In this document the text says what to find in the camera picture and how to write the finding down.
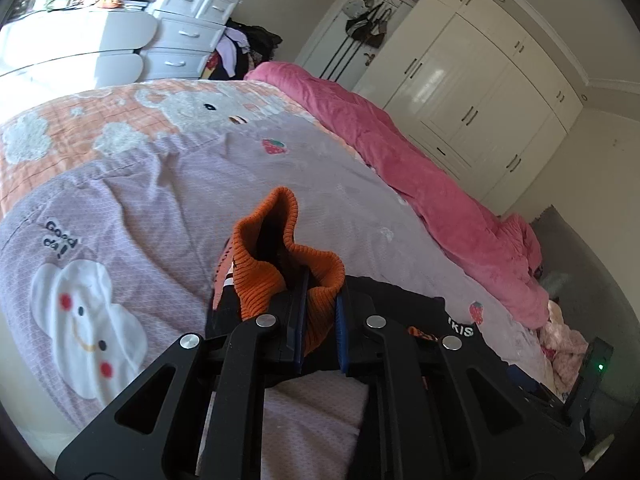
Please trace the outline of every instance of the smile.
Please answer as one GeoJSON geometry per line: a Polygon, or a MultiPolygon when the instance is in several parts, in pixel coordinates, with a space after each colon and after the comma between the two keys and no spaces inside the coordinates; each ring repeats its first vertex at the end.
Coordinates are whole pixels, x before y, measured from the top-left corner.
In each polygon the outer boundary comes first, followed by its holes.
{"type": "Polygon", "coordinates": [[[72,324],[72,327],[73,327],[74,337],[76,338],[76,341],[78,341],[78,344],[82,347],[82,349],[87,351],[87,352],[95,352],[96,345],[88,345],[87,343],[82,341],[82,338],[78,334],[78,325],[76,324],[76,318],[75,317],[71,318],[71,324],[72,324]]]}

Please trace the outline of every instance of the white wardrobe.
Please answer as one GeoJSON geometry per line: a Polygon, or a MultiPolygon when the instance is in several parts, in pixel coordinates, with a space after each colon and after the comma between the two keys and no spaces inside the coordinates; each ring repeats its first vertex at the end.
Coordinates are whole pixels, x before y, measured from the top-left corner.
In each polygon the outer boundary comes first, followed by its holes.
{"type": "Polygon", "coordinates": [[[354,91],[498,215],[582,109],[549,56],[493,0],[420,0],[354,91]]]}

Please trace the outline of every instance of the red cheek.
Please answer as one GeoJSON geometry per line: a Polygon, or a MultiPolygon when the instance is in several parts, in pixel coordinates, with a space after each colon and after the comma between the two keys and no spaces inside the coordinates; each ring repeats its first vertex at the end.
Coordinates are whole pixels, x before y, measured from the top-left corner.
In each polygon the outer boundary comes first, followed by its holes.
{"type": "Polygon", "coordinates": [[[60,308],[62,310],[71,310],[73,306],[73,301],[71,301],[71,296],[68,294],[60,294],[60,308]]]}
{"type": "Polygon", "coordinates": [[[107,379],[111,379],[113,377],[113,367],[107,362],[101,363],[100,373],[107,379]]]}

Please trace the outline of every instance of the triangular cutout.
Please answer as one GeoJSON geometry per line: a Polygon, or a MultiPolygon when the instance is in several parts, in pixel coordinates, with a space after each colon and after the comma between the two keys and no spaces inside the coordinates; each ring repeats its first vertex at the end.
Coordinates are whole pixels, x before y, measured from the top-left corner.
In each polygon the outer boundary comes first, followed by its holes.
{"type": "Polygon", "coordinates": [[[520,412],[478,370],[469,368],[466,375],[478,398],[489,433],[498,435],[524,422],[520,412]]]}
{"type": "Polygon", "coordinates": [[[115,421],[126,428],[150,434],[156,426],[160,408],[174,378],[175,368],[165,365],[122,406],[115,421]]]}

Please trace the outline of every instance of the silver screw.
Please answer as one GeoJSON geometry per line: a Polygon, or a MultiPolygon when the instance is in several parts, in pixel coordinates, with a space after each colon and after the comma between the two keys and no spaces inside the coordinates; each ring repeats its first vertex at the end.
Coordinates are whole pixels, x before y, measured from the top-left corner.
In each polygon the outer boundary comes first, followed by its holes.
{"type": "Polygon", "coordinates": [[[276,317],[273,314],[262,314],[255,319],[257,326],[268,328],[276,324],[276,317]]]}
{"type": "Polygon", "coordinates": [[[183,335],[180,339],[180,346],[182,348],[195,348],[200,344],[200,338],[195,334],[183,335]]]}
{"type": "Polygon", "coordinates": [[[371,328],[383,328],[386,325],[386,319],[382,316],[367,317],[367,326],[371,328]]]}
{"type": "Polygon", "coordinates": [[[462,341],[460,341],[459,337],[448,335],[442,340],[442,346],[447,350],[460,350],[462,348],[462,341]]]}

